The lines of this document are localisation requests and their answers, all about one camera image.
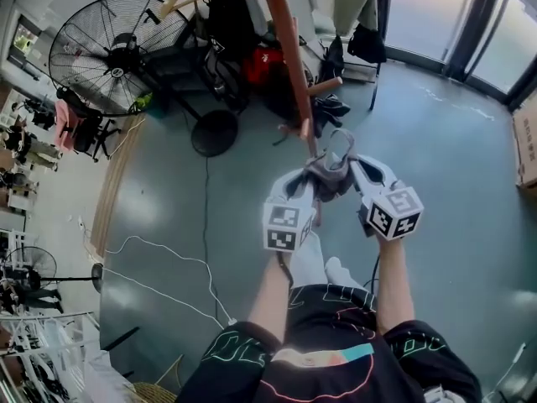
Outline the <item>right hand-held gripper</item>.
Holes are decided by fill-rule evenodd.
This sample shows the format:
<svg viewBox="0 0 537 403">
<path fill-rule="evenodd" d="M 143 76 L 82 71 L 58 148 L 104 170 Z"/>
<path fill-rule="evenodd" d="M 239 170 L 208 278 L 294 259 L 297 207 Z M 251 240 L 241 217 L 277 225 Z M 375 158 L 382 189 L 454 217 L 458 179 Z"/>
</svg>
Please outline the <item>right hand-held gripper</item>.
<svg viewBox="0 0 537 403">
<path fill-rule="evenodd" d="M 367 155 L 359 154 L 351 171 L 360 196 L 358 216 L 367 236 L 377 234 L 391 241 L 415 232 L 424 206 L 413 187 Z"/>
</svg>

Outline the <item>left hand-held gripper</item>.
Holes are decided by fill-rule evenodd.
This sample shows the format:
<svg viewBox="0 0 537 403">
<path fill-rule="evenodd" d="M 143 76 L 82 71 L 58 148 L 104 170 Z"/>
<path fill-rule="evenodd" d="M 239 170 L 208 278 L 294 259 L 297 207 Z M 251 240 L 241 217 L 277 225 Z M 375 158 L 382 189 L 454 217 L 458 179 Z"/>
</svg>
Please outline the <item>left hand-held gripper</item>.
<svg viewBox="0 0 537 403">
<path fill-rule="evenodd" d="M 263 204 L 263 247 L 294 252 L 310 233 L 316 209 L 314 183 L 303 170 L 292 170 L 279 177 Z"/>
</svg>

